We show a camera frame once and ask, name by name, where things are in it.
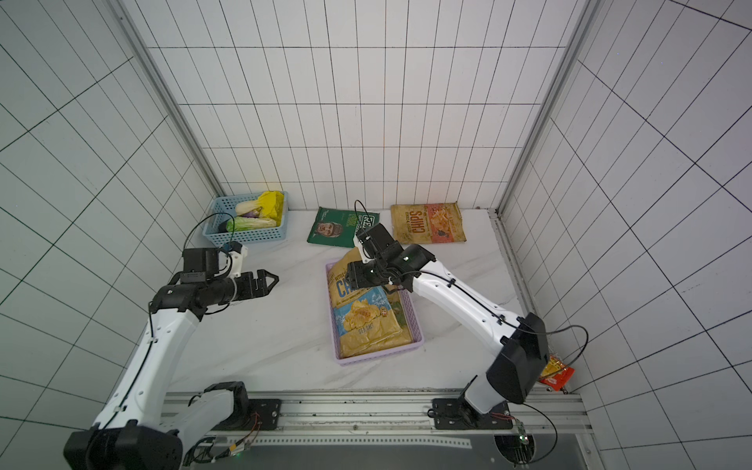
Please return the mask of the brown orange chips bag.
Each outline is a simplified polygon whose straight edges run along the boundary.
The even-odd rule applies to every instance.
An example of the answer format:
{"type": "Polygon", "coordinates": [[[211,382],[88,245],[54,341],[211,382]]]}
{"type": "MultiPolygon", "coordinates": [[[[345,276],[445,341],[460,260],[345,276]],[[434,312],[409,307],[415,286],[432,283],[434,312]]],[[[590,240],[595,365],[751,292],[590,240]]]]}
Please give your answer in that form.
{"type": "Polygon", "coordinates": [[[457,203],[394,205],[393,236],[403,245],[464,243],[466,236],[457,203]]]}

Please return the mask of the sea salt chips bag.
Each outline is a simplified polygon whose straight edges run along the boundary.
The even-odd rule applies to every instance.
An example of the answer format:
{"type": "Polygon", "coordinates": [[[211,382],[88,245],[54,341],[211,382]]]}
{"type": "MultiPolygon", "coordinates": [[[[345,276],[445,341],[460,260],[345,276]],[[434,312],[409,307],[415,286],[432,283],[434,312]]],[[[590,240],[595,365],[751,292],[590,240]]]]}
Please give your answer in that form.
{"type": "Polygon", "coordinates": [[[327,269],[335,346],[341,360],[413,342],[400,294],[383,286],[354,289],[348,282],[348,266],[359,260],[360,252],[352,249],[327,269]]]}

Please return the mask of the green REAL chips bag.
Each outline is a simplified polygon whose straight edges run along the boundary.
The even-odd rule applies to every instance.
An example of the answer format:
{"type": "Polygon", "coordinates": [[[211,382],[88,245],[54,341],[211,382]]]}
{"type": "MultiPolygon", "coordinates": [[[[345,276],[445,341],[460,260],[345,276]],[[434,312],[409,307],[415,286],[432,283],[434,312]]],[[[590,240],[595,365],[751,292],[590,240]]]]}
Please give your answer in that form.
{"type": "Polygon", "coordinates": [[[378,213],[320,208],[309,231],[307,242],[313,245],[352,249],[356,231],[376,225],[379,221],[378,213]]]}

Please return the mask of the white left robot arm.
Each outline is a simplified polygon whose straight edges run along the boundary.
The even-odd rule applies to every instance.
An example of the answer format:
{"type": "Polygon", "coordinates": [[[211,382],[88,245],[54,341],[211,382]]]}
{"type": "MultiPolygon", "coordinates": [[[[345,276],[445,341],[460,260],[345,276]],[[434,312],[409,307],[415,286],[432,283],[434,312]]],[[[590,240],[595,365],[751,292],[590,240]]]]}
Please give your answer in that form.
{"type": "Polygon", "coordinates": [[[241,381],[213,384],[190,399],[188,407],[162,419],[170,381],[201,321],[234,302],[260,299],[278,284],[264,269],[244,271],[245,247],[186,249],[183,268],[148,305],[143,337],[123,379],[107,405],[85,431],[72,433],[64,458],[74,469],[179,469],[215,458],[217,432],[242,438],[219,453],[226,458],[246,448],[260,431],[276,429],[278,399],[250,399],[241,381]]]}

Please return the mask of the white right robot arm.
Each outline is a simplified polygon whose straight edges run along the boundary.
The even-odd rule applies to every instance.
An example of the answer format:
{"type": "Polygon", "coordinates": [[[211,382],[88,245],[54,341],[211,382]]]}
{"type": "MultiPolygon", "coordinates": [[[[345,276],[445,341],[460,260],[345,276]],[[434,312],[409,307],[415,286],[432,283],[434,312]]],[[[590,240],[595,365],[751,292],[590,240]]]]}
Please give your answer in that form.
{"type": "Polygon", "coordinates": [[[485,298],[420,245],[407,247],[383,224],[354,235],[359,262],[347,279],[354,289],[392,285],[419,295],[449,313],[495,355],[486,372],[473,378],[460,395],[470,421],[507,401],[522,405],[550,361],[548,331],[534,313],[520,316],[485,298]]]}

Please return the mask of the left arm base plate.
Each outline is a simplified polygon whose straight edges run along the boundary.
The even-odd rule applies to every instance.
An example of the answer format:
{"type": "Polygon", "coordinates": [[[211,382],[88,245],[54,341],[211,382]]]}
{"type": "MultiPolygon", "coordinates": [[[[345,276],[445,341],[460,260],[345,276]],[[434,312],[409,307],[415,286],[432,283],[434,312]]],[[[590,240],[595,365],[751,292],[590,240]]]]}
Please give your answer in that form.
{"type": "Polygon", "coordinates": [[[249,399],[249,425],[260,431],[275,431],[281,414],[281,399],[249,399]]]}

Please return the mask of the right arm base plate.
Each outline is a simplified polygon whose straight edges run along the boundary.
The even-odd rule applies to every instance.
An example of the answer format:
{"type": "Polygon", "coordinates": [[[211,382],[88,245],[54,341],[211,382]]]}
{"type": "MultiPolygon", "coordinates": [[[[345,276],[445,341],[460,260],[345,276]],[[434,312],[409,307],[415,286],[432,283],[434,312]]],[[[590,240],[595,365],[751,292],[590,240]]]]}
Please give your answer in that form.
{"type": "Polygon", "coordinates": [[[480,414],[462,399],[433,399],[427,416],[434,421],[437,430],[511,430],[514,426],[507,401],[502,401],[489,413],[480,414]]]}

